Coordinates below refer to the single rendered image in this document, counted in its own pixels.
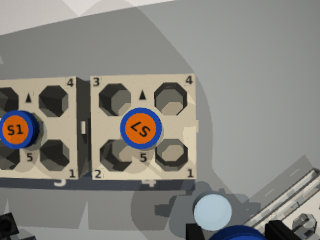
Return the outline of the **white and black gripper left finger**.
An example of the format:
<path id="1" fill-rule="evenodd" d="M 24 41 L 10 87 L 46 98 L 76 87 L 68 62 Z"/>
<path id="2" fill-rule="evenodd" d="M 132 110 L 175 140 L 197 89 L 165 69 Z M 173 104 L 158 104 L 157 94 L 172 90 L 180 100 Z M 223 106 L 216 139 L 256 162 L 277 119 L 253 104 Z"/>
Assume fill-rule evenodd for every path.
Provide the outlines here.
<path id="1" fill-rule="evenodd" d="M 186 223 L 186 240 L 205 240 L 201 226 L 197 226 L 197 223 Z"/>

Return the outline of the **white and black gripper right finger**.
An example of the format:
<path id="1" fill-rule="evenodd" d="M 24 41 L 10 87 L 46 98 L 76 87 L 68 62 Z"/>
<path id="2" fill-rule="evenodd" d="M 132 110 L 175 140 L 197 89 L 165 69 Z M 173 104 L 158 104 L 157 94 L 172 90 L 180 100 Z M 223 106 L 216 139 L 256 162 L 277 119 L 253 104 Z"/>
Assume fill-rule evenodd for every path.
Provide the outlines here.
<path id="1" fill-rule="evenodd" d="M 281 220 L 270 220 L 266 223 L 264 236 L 267 240 L 302 240 Z"/>

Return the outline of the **grey flat mat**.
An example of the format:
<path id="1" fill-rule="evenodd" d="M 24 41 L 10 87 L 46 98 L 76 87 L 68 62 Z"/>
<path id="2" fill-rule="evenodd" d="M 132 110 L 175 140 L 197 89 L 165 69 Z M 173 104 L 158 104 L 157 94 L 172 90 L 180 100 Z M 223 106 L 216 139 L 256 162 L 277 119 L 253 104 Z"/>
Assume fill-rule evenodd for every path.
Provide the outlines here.
<path id="1" fill-rule="evenodd" d="M 195 74 L 195 190 L 0 188 L 11 240 L 186 240 L 221 192 L 247 221 L 320 170 L 320 0 L 174 0 L 0 35 L 0 80 Z"/>

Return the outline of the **white tube rack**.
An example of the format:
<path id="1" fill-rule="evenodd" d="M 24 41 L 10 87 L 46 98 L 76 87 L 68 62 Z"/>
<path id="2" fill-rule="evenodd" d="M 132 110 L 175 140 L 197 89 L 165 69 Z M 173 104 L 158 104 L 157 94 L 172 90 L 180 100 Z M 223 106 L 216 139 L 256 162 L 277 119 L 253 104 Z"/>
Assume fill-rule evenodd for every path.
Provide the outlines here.
<path id="1" fill-rule="evenodd" d="M 268 223 L 270 220 L 280 219 L 299 237 L 309 229 L 314 230 L 314 232 L 311 233 L 308 237 L 301 238 L 302 240 L 319 240 L 319 183 L 320 170 L 313 168 L 291 187 L 289 187 L 286 191 L 284 191 L 281 195 L 279 195 L 276 199 L 274 199 L 267 206 L 265 206 L 263 209 L 249 218 L 246 222 L 250 227 L 257 229 L 264 235 L 265 223 Z"/>

